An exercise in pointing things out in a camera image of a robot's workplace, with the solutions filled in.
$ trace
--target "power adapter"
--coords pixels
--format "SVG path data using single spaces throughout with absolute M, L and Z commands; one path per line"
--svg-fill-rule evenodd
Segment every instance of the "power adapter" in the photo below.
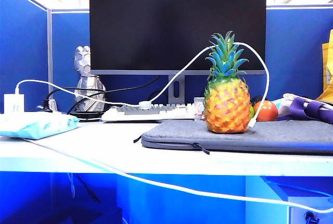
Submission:
M 4 113 L 24 112 L 24 94 L 4 94 Z

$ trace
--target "white keyboard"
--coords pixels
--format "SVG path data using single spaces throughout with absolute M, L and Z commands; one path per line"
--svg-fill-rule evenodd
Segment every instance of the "white keyboard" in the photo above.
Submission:
M 130 106 L 111 107 L 101 119 L 102 121 L 194 119 L 194 104 L 155 104 L 151 109 Z

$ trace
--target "tissue pack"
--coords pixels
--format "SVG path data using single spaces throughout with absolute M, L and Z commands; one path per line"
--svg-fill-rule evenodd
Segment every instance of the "tissue pack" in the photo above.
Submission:
M 76 128 L 75 116 L 59 112 L 0 114 L 0 135 L 38 140 Z

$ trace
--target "white desk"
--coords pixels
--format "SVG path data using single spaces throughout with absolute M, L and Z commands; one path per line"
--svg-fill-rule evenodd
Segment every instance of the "white desk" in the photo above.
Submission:
M 133 143 L 155 123 L 80 123 L 75 130 L 37 140 L 73 156 L 130 173 L 333 176 L 332 156 L 158 150 Z M 35 144 L 0 137 L 0 171 L 105 173 L 104 169 Z

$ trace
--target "artificial pineapple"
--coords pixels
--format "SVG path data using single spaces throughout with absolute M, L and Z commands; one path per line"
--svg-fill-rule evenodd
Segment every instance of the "artificial pineapple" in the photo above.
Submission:
M 250 94 L 244 81 L 238 78 L 238 67 L 247 59 L 238 59 L 243 49 L 234 45 L 235 35 L 229 31 L 225 38 L 214 34 L 210 76 L 204 92 L 204 116 L 208 129 L 216 133 L 238 133 L 248 129 Z

